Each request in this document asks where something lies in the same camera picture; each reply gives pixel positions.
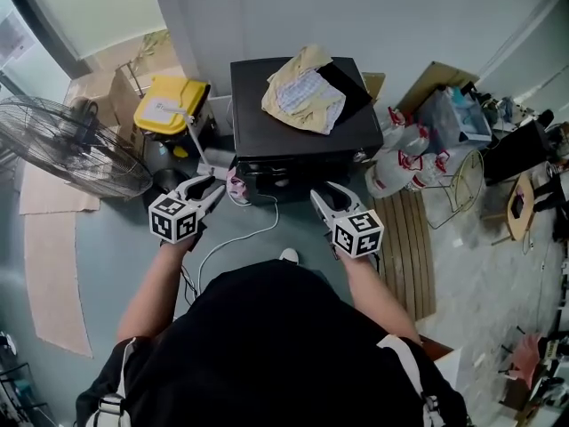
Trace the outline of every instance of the black box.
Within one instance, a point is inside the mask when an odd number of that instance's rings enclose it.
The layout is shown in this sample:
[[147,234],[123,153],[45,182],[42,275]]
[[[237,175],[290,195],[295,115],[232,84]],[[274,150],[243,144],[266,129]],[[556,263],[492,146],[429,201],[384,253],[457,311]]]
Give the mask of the black box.
[[[353,162],[373,157],[383,144],[369,102],[355,112],[351,109],[349,114],[353,115],[348,118],[341,116],[329,135],[298,130],[263,111],[260,106],[268,89],[267,79],[288,60],[231,63],[237,176],[245,181],[252,202],[260,202],[259,195],[279,201],[303,200],[321,181],[344,183]],[[332,65],[365,90],[353,59],[335,57]]]

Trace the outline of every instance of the yellow container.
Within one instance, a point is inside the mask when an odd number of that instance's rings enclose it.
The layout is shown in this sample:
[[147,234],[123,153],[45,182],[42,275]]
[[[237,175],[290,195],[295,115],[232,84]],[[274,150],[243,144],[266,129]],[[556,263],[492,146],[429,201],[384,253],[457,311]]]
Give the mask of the yellow container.
[[153,133],[181,133],[186,130],[183,115],[168,109],[184,109],[197,118],[209,89],[209,84],[185,77],[154,76],[150,89],[134,113],[134,123]]

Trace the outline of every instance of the table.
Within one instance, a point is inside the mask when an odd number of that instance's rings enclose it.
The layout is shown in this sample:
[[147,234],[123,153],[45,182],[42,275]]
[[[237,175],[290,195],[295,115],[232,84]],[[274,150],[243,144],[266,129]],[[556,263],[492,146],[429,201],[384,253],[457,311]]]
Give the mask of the table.
[[[520,176],[513,181],[514,186],[508,195],[508,202],[505,209],[499,213],[483,215],[482,220],[504,220],[508,228],[509,235],[505,238],[492,242],[492,245],[498,245],[507,240],[522,240],[525,232],[532,226],[533,221],[533,204],[535,197],[533,196],[533,186],[527,173],[521,173]],[[511,206],[514,203],[518,190],[521,190],[524,195],[524,206],[519,218],[515,218],[511,211]]]

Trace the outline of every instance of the hand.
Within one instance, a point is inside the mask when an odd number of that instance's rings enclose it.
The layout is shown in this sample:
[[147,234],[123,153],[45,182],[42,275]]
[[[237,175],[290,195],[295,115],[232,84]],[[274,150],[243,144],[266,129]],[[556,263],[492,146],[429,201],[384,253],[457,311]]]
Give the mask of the hand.
[[344,266],[355,266],[370,263],[370,260],[367,256],[361,256],[359,258],[352,258],[346,252],[342,252],[340,249],[334,247],[334,252],[340,258],[340,261],[344,264]]
[[186,254],[186,252],[194,245],[195,241],[196,235],[185,238],[175,244],[164,242],[162,246],[167,246],[169,249],[171,248],[176,254],[179,254],[183,257],[183,255]]

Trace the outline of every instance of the black t-shirt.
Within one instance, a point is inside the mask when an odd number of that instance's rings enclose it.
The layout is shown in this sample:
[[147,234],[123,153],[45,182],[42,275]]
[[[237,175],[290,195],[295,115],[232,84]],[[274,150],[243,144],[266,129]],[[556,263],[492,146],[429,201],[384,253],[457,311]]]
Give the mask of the black t-shirt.
[[[317,275],[269,261],[221,274],[157,340],[139,339],[125,368],[133,426],[298,423],[423,425],[422,401],[386,332],[342,302]],[[426,395],[447,425],[465,425],[462,397],[418,345],[410,346]],[[76,402],[85,425],[115,392],[119,343]]]

